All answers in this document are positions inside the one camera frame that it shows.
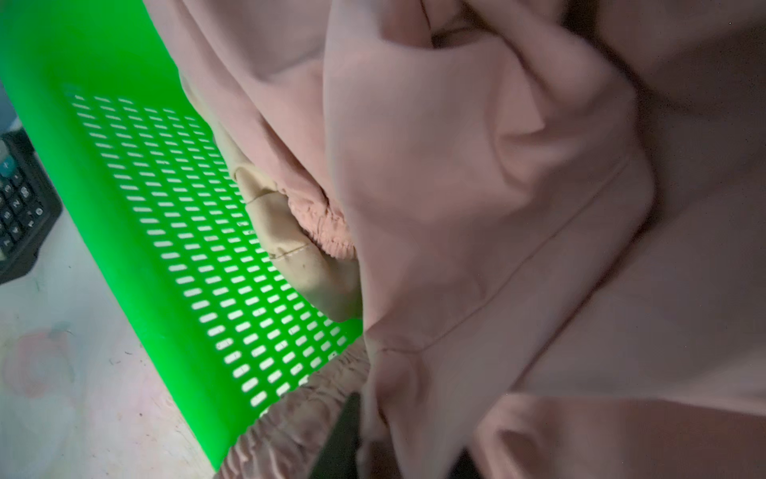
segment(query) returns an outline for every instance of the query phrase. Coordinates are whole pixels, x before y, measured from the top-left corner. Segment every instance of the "calculator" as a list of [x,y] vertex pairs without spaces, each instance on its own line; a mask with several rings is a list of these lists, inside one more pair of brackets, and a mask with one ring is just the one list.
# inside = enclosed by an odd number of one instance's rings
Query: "calculator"
[[61,200],[42,169],[27,133],[0,141],[0,284],[27,274],[61,214]]

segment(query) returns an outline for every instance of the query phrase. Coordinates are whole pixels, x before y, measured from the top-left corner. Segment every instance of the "ruffled fabric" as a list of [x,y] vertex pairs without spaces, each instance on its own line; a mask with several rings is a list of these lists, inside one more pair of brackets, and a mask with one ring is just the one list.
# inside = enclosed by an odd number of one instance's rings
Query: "ruffled fabric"
[[346,398],[369,372],[362,338],[287,393],[231,448],[214,479],[299,479],[310,468]]

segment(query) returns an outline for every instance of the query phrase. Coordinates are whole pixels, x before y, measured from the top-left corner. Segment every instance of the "basket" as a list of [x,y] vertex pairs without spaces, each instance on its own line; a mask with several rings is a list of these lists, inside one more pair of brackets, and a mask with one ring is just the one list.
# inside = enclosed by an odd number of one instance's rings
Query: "basket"
[[269,262],[140,0],[0,0],[0,78],[214,467],[362,333]]

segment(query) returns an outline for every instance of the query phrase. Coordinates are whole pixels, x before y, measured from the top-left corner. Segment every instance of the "beige garment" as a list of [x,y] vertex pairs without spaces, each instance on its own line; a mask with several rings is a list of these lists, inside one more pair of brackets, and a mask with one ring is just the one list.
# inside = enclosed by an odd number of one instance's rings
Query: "beige garment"
[[362,388],[369,367],[359,338],[240,436],[215,479],[307,477],[345,400]]
[[221,113],[327,162],[363,476],[764,476],[766,3],[147,3]]
[[261,247],[288,283],[328,318],[342,322],[362,315],[359,265],[324,254],[306,236],[288,207],[288,198],[239,149],[195,89],[182,77],[192,106],[213,130],[231,178],[245,201],[245,210]]

